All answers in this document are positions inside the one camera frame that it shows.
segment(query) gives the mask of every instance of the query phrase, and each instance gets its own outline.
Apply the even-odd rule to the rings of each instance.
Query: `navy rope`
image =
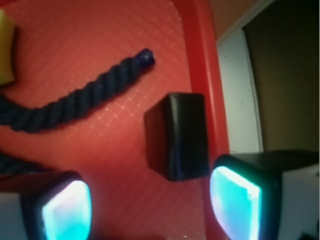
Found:
[[[109,72],[99,75],[83,89],[77,89],[40,108],[26,108],[0,95],[0,125],[9,125],[14,131],[37,133],[72,119],[80,119],[90,109],[125,91],[141,72],[154,64],[153,53],[144,49],[135,57],[128,57]]]

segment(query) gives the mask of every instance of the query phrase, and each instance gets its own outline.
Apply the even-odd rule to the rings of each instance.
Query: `cyan light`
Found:
[[[71,182],[42,208],[42,217],[47,240],[87,239],[92,219],[88,185]]]
[[[262,190],[225,166],[212,171],[210,198],[215,217],[232,240],[257,240]]]

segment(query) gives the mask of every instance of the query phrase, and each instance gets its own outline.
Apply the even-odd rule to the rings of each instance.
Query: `black block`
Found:
[[[144,115],[147,159],[169,181],[209,174],[205,100],[198,93],[170,93]]]

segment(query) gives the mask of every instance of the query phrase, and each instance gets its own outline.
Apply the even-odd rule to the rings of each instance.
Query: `yellow object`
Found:
[[[11,48],[15,32],[15,23],[0,9],[0,85],[14,80],[11,68]]]

